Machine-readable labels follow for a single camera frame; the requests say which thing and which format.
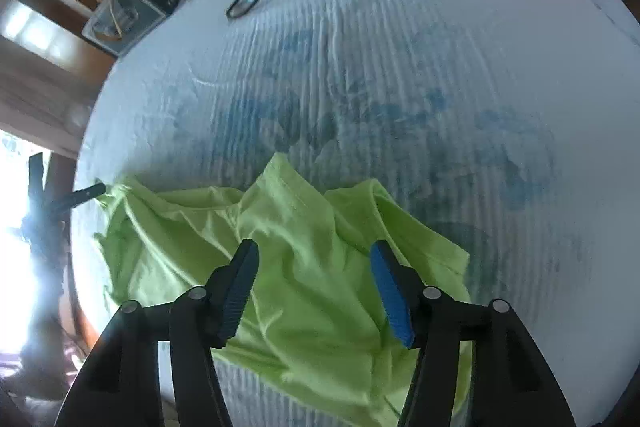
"box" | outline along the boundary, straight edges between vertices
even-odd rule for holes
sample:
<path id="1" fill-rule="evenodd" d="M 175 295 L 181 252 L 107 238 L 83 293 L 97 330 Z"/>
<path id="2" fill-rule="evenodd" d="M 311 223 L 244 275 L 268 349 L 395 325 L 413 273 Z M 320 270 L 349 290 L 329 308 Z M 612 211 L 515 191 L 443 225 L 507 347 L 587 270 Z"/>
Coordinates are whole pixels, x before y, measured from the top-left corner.
<path id="1" fill-rule="evenodd" d="M 180 0 L 103 0 L 82 29 L 91 42 L 116 57 L 174 12 Z"/>

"wrinkled bed sheet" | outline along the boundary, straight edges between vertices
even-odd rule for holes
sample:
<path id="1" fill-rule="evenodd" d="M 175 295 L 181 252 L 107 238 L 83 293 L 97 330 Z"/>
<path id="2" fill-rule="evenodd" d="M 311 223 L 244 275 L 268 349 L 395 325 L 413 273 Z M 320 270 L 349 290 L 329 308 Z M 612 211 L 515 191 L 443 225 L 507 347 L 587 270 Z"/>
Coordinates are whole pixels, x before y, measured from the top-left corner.
<path id="1" fill-rule="evenodd" d="M 276 151 L 319 190 L 377 178 L 469 252 L 476 302 L 512 302 L 577 424 L 603 418 L 640 353 L 640 29 L 622 3 L 261 0 L 228 22 L 230 1 L 187 0 L 116 64 L 76 186 L 246 188 Z M 103 229 L 97 205 L 74 211 L 99 330 Z M 339 424 L 217 367 L 236 425 Z"/>

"white bed sheet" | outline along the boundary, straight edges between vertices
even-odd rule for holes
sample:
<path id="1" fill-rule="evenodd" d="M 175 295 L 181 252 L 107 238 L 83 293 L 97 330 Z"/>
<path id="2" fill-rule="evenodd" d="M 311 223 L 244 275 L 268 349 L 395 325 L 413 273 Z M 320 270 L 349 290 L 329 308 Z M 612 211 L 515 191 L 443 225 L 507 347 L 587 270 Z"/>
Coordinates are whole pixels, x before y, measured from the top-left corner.
<path id="1" fill-rule="evenodd" d="M 469 252 L 474 301 L 512 302 L 578 426 L 601 420 L 640 359 L 640 28 L 620 0 L 261 0 L 234 22 L 229 1 L 187 0 L 116 64 L 76 187 L 245 188 L 276 151 L 321 190 L 376 177 Z M 99 330 L 103 229 L 74 211 Z M 219 368 L 238 425 L 337 423 Z"/>

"silver bolt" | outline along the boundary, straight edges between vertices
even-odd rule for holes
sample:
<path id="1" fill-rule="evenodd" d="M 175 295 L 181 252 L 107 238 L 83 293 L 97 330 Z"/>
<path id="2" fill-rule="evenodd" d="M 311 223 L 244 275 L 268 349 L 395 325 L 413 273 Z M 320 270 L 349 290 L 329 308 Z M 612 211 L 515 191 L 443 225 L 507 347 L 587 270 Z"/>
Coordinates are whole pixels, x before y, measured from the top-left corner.
<path id="1" fill-rule="evenodd" d="M 434 301 L 442 297 L 442 292 L 436 288 L 436 286 L 427 286 L 427 288 L 422 290 L 422 295 Z"/>
<path id="2" fill-rule="evenodd" d="M 204 286 L 194 286 L 189 290 L 189 297 L 194 301 L 204 299 L 207 295 L 207 290 Z"/>
<path id="3" fill-rule="evenodd" d="M 121 308 L 122 313 L 133 313 L 138 309 L 138 303 L 135 301 L 126 301 L 122 304 Z"/>
<path id="4" fill-rule="evenodd" d="M 491 304 L 491 306 L 498 313 L 506 313 L 511 309 L 511 307 L 509 306 L 509 303 L 507 301 L 503 301 L 502 299 L 495 299 L 495 301 Z"/>

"garment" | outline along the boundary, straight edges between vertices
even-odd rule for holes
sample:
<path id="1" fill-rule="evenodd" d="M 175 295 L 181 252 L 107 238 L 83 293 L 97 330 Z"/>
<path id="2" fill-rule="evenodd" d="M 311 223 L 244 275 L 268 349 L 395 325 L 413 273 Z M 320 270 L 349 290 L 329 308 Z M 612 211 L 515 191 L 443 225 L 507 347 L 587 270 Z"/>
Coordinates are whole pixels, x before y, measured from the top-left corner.
<path id="1" fill-rule="evenodd" d="M 466 301 L 468 254 L 401 210 L 376 180 L 316 191 L 276 154 L 246 192 L 200 188 L 154 194 L 134 180 L 99 200 L 108 298 L 171 301 L 228 263 L 242 238 L 260 267 L 238 333 L 220 359 L 255 371 L 294 399 L 361 426 L 396 425 L 417 353 L 393 336 L 370 271 L 386 239 L 425 283 Z M 461 345 L 456 404 L 468 392 Z"/>

